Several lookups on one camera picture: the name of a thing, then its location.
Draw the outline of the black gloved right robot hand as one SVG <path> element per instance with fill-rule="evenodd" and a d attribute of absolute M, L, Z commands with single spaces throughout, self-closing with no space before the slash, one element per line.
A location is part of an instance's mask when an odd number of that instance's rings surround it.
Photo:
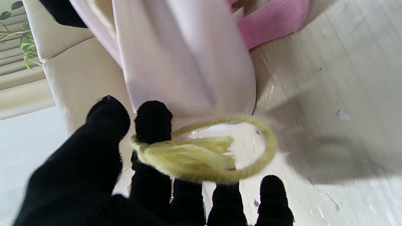
<path fill-rule="evenodd" d="M 61 25 L 88 28 L 69 0 L 40 0 L 40 3 Z"/>

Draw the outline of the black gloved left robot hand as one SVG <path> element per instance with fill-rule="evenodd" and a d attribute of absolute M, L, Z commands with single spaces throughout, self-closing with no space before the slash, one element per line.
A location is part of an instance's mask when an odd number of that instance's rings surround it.
<path fill-rule="evenodd" d="M 250 116 L 230 116 L 172 132 L 164 103 L 137 110 L 131 138 L 131 191 L 112 194 L 122 171 L 119 143 L 130 127 L 125 107 L 105 96 L 36 171 L 14 226 L 246 226 L 239 181 L 261 172 L 277 144 L 272 130 Z M 178 140 L 187 132 L 227 122 L 247 122 L 265 137 L 264 153 L 237 170 L 227 153 L 231 137 Z"/>

